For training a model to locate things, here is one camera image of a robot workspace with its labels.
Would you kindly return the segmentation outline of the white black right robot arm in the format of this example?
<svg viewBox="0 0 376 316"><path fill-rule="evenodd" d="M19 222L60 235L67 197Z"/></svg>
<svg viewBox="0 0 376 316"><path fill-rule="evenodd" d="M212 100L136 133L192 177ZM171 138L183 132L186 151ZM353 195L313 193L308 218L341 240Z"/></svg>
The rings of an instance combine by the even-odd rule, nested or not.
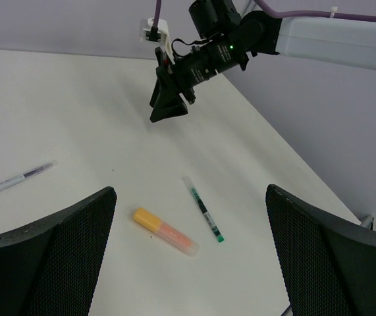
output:
<svg viewBox="0 0 376 316"><path fill-rule="evenodd" d="M194 1L189 13L200 36L190 52L155 50L157 80L150 120L183 116L194 87L259 54L376 70L376 16L331 11L277 12L264 1L239 15L232 1Z"/></svg>

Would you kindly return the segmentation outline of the green gel pen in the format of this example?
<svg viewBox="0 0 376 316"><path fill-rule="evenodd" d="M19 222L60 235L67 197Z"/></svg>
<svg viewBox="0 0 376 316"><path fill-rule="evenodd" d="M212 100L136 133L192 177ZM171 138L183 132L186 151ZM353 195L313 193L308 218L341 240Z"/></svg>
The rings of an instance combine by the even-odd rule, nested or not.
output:
<svg viewBox="0 0 376 316"><path fill-rule="evenodd" d="M182 179L183 179L183 182L185 183L187 189L189 190L191 196L194 198L194 201L196 202L196 205L200 209L203 217L207 221L207 224L209 225L211 231L215 235L217 241L219 243L224 242L225 239L224 239L223 235L221 234L221 231L219 230L217 224L215 223L215 221L213 220L210 212L208 211L207 207L205 206L205 203L203 202L203 200L202 200L201 196L199 195L196 187L194 186L194 183L192 182L192 180L188 176L184 176Z"/></svg>

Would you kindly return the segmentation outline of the orange highlighter cap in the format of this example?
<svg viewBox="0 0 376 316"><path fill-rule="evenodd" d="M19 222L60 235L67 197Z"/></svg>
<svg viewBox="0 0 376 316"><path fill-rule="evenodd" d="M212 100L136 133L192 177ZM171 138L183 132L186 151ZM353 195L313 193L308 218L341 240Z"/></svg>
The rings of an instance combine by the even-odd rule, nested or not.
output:
<svg viewBox="0 0 376 316"><path fill-rule="evenodd" d="M142 227L154 233L156 233L162 225L162 220L159 217L141 207L133 213L132 219Z"/></svg>

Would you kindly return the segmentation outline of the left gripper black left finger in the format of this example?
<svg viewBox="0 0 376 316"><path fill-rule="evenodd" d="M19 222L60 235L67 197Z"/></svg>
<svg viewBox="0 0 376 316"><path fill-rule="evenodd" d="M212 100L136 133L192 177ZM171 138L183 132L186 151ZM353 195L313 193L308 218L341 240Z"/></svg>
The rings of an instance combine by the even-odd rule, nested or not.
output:
<svg viewBox="0 0 376 316"><path fill-rule="evenodd" d="M116 202L108 186L0 234L0 315L88 315Z"/></svg>

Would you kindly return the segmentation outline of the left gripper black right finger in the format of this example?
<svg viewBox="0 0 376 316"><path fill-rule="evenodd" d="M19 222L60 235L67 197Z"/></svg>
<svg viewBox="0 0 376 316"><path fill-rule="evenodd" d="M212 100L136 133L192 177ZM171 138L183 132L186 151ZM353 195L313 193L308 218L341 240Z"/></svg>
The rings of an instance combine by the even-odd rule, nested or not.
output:
<svg viewBox="0 0 376 316"><path fill-rule="evenodd" d="M293 314L376 315L376 231L274 184L265 204Z"/></svg>

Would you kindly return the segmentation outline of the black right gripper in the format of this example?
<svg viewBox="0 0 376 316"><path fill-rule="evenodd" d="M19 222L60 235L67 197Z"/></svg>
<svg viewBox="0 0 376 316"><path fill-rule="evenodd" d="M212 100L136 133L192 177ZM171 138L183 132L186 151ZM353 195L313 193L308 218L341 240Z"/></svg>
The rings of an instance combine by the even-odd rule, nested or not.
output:
<svg viewBox="0 0 376 316"><path fill-rule="evenodd" d="M156 47L154 53L158 66L155 70L157 80L149 101L152 107L150 121L159 122L187 115L185 104L193 104L196 100L193 88L177 72L176 64L171 62L160 47Z"/></svg>

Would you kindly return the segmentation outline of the orange highlighter pen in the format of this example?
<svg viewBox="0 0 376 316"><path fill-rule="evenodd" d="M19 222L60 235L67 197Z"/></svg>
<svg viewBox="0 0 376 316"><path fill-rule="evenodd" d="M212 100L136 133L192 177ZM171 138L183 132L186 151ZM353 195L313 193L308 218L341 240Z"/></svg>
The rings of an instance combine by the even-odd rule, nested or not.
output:
<svg viewBox="0 0 376 316"><path fill-rule="evenodd" d="M199 250L199 245L195 241L166 222L161 223L155 234L191 257L196 256Z"/></svg>

